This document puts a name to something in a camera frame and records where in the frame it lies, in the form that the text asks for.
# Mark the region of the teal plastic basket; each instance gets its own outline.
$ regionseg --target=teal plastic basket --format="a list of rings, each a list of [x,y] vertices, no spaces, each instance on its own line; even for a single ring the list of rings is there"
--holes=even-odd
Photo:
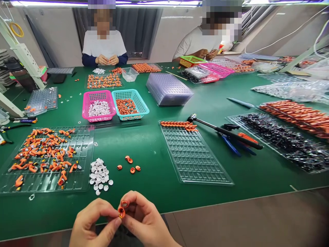
[[[150,112],[150,110],[146,106],[144,100],[139,95],[138,91],[135,89],[112,91],[112,98],[114,101],[115,109],[117,111],[117,115],[119,116],[120,120],[122,120],[122,121],[141,119],[144,115],[149,114],[149,112]],[[129,98],[134,101],[136,110],[139,113],[121,115],[118,110],[117,99],[129,99]]]

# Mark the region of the white t-shirt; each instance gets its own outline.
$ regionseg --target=white t-shirt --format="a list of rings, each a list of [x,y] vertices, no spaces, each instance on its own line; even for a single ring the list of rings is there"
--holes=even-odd
[[[126,48],[118,30],[110,31],[107,39],[97,38],[97,31],[87,31],[83,42],[82,53],[89,56],[98,57],[104,55],[107,58],[112,57],[114,54],[121,56],[126,53]]]
[[[220,35],[202,35],[202,29],[198,26],[183,38],[172,59],[188,56],[201,49],[207,49],[208,52],[218,50],[221,41]]]

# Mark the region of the floor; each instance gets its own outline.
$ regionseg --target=floor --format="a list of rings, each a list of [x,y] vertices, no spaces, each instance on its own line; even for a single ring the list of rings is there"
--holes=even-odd
[[[321,247],[328,235],[328,209],[329,188],[324,188],[168,213],[165,217],[171,235],[183,247]],[[66,247],[70,233],[7,241],[0,247]]]

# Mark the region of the navy sleeve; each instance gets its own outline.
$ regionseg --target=navy sleeve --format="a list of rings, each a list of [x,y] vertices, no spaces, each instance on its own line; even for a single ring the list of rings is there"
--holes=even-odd
[[[119,62],[117,63],[118,66],[121,66],[121,65],[126,65],[127,64],[127,61],[128,61],[128,55],[127,53],[121,55],[121,56],[118,56],[119,58]]]
[[[88,54],[82,54],[82,64],[86,67],[96,67],[98,64],[95,62],[96,57],[89,56]]]

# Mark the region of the person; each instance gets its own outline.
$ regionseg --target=person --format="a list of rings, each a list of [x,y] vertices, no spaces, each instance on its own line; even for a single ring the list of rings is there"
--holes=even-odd
[[[234,12],[210,12],[203,18],[200,26],[189,32],[180,42],[172,61],[179,62],[181,56],[195,56],[212,60],[217,56],[222,41],[219,30],[225,30],[226,24],[234,18]]]
[[[129,191],[121,201],[129,204],[122,220],[118,210],[100,198],[80,211],[73,225],[69,247],[107,247],[121,224],[145,247],[181,247],[170,235],[155,205],[142,194]],[[100,216],[107,217],[108,223],[97,235],[95,222]]]
[[[96,30],[85,33],[82,64],[87,67],[127,64],[121,33],[113,30],[113,9],[97,9],[93,16]]]

